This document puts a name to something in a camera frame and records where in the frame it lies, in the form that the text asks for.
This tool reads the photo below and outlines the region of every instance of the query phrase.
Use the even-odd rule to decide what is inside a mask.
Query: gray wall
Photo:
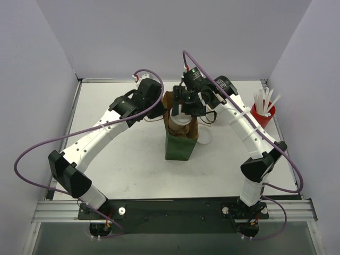
[[[81,78],[139,68],[178,79],[187,49],[211,75],[268,78],[310,0],[37,0]]]
[[[34,0],[0,2],[0,254],[21,254],[42,189],[13,172],[27,147],[63,133],[76,77]],[[24,176],[48,183],[47,155],[57,144],[28,154]]]
[[[340,2],[313,0],[270,76],[277,115],[312,197],[324,246],[339,254]]]

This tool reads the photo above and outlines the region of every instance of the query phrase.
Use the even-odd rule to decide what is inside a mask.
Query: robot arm
[[[245,181],[240,199],[248,207],[256,205],[261,200],[264,187],[263,183],[281,156],[281,154],[263,140],[256,131],[259,130],[283,151],[287,149],[287,145],[284,141],[276,142],[274,138],[265,132],[250,114],[250,108],[245,106],[237,89],[227,77],[219,76],[215,81],[230,96],[231,100],[233,100],[239,108],[243,109],[243,113],[240,113],[228,99],[221,95],[220,91],[202,76],[197,67],[184,73],[183,77],[187,89],[197,93],[202,105],[209,105],[211,109],[223,117],[245,144],[250,158],[241,166]],[[256,124],[255,129],[245,118],[245,115]]]
[[[104,124],[142,112],[159,98],[160,93],[161,85],[144,76],[138,81],[137,90],[131,90],[124,96],[116,98],[109,109],[105,111],[95,124],[95,126],[101,125],[103,128],[86,134],[60,153],[54,150],[48,156],[53,177],[73,198],[79,198],[91,207],[105,213],[105,210],[101,207],[107,201],[107,198],[84,175],[84,172],[91,161],[117,135],[145,116],[155,118],[163,115],[166,109],[162,102],[159,102],[154,109],[138,118],[112,125],[104,126]]]

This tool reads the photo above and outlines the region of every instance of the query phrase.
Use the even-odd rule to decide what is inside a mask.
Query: white table surface
[[[172,91],[172,86],[177,84],[165,82],[165,90]],[[253,94],[262,87],[261,82],[233,81],[233,84],[243,102],[251,107]],[[83,83],[71,132],[93,126],[116,97],[134,88],[133,82]],[[109,199],[239,196],[244,181],[240,166],[249,158],[248,151],[219,116],[210,129],[211,143],[197,143],[189,161],[169,161],[165,160],[163,121],[135,123],[102,150],[85,174]],[[273,120],[265,129],[279,140]],[[68,145],[79,138],[70,138]],[[293,173],[283,157],[268,181],[286,189],[296,189]],[[287,193],[266,187],[264,194]],[[58,192],[54,195],[54,200],[71,199]]]

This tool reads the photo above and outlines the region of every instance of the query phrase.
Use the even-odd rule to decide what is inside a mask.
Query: red cup
[[[269,121],[274,117],[274,114],[276,112],[275,106],[273,106],[270,110],[269,113],[271,114],[269,117],[265,117],[262,116],[260,114],[258,114],[256,112],[256,106],[255,104],[253,104],[253,107],[250,110],[250,113],[254,116],[255,120],[257,120],[257,122],[263,127],[265,128],[267,126],[267,124],[269,123]]]

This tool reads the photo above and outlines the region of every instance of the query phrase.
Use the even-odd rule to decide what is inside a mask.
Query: cable tie
[[[249,136],[251,136],[252,134],[254,134],[256,132],[257,129],[259,129],[261,127],[261,125],[259,124],[253,131],[251,131],[245,138],[242,139],[242,142],[247,139]]]
[[[111,136],[110,130],[109,130],[107,127],[105,127],[103,124],[101,124],[101,123],[99,123],[99,125],[106,131],[106,133],[107,133],[108,136],[111,138],[111,140],[113,140],[114,137]]]
[[[244,114],[247,114],[248,112],[250,112],[250,108],[247,107],[246,109],[244,109],[243,112],[241,112],[238,116],[236,116],[235,118],[233,118],[231,121],[229,121],[229,125],[233,124],[234,122],[238,121],[240,118],[243,117]]]

